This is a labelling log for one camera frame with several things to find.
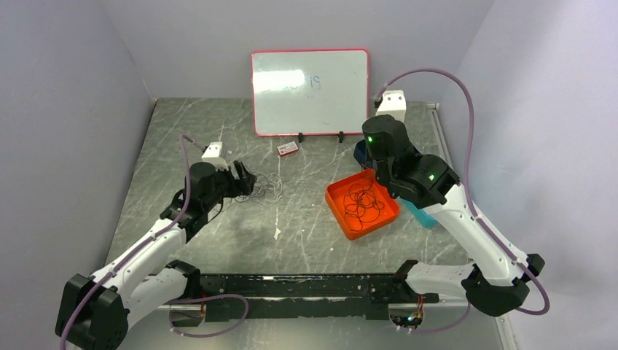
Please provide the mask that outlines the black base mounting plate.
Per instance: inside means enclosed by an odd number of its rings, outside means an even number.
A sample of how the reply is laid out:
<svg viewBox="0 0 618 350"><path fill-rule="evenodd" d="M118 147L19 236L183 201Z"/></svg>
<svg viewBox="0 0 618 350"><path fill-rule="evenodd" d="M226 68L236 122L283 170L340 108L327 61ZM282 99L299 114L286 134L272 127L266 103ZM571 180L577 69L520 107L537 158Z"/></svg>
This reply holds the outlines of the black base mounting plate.
<svg viewBox="0 0 618 350"><path fill-rule="evenodd" d="M395 306L439 302L438 295L418 295L391 273L204 273L190 279L181 299L200 306L205 322L349 316L389 320Z"/></svg>

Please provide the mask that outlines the metal right table edge rail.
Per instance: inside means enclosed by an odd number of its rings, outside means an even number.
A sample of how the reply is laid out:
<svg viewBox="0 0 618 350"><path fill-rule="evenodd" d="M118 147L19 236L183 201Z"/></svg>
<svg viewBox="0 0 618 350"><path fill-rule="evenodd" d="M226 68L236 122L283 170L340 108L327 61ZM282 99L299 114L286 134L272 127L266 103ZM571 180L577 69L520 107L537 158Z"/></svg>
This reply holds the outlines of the metal right table edge rail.
<svg viewBox="0 0 618 350"><path fill-rule="evenodd" d="M442 130L441 122L439 120L439 113L438 113L439 104L428 103L426 107L429 111L430 120L434 128L435 136L437 138L439 154L446 161L446 163L449 166L451 166L452 162L450 158L450 153L447 148L447 142L446 142L443 130Z"/></svg>

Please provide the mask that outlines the orange plastic tray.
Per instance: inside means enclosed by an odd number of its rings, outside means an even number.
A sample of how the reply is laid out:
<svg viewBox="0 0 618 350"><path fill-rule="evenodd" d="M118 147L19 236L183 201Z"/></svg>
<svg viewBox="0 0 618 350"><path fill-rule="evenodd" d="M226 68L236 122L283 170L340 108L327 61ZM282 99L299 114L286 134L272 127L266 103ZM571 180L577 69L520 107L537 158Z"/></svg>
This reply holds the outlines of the orange plastic tray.
<svg viewBox="0 0 618 350"><path fill-rule="evenodd" d="M350 241L391 224L400 213L398 203L378 184L372 169L330 184L325 200Z"/></svg>

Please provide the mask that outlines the light blue plastic tray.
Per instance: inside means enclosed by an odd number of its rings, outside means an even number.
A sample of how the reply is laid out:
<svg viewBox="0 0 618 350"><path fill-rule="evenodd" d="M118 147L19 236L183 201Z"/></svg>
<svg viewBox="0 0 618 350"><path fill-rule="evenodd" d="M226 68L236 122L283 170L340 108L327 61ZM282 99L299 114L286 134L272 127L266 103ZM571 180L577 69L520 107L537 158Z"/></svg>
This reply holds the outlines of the light blue plastic tray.
<svg viewBox="0 0 618 350"><path fill-rule="evenodd" d="M436 221L435 218L427 214L423 209L419 209L413 203L403 199L401 199L401 202L422 227L431 229L438 224L438 221Z"/></svg>

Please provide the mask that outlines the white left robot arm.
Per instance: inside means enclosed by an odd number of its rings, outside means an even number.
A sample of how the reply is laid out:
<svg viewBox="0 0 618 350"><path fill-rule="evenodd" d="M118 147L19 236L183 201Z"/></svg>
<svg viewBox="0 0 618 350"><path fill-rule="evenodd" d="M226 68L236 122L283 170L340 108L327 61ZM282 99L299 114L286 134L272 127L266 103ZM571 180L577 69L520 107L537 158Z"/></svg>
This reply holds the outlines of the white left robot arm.
<svg viewBox="0 0 618 350"><path fill-rule="evenodd" d="M159 306L196 301L202 292L199 269L167 259L210 222L210 212L224 199L252 194L256 180L239 160L223 170L203 161L188 166L184 187L137 242L89 276L76 274L66 282L55 324L60 347L117 349Z"/></svg>

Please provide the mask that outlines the pink framed whiteboard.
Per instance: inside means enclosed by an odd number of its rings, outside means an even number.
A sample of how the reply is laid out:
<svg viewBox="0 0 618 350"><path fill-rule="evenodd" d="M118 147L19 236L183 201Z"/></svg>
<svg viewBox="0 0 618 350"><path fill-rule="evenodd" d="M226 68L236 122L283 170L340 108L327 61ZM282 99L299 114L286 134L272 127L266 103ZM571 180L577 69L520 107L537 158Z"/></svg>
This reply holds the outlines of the pink framed whiteboard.
<svg viewBox="0 0 618 350"><path fill-rule="evenodd" d="M363 48L253 52L256 135L359 135L369 116L369 68Z"/></svg>

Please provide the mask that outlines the dark navy plastic tray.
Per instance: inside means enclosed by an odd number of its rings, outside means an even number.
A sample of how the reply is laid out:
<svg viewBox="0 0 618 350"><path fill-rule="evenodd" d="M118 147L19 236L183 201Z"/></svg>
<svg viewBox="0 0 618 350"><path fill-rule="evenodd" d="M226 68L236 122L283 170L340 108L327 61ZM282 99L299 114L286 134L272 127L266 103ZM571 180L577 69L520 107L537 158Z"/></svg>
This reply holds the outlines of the dark navy plastic tray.
<svg viewBox="0 0 618 350"><path fill-rule="evenodd" d="M370 156L364 139L356 143L353 157L362 169L374 169L373 158Z"/></svg>

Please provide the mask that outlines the small red white box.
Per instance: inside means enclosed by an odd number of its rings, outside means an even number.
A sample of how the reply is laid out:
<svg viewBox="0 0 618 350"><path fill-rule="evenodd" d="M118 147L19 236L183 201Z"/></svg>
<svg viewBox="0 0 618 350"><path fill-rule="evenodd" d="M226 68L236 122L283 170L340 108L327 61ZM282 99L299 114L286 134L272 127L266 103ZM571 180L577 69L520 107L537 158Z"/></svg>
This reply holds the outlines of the small red white box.
<svg viewBox="0 0 618 350"><path fill-rule="evenodd" d="M288 143L282 144L276 147L276 149L279 157L291 155L299 151L299 147L295 141L290 141Z"/></svg>

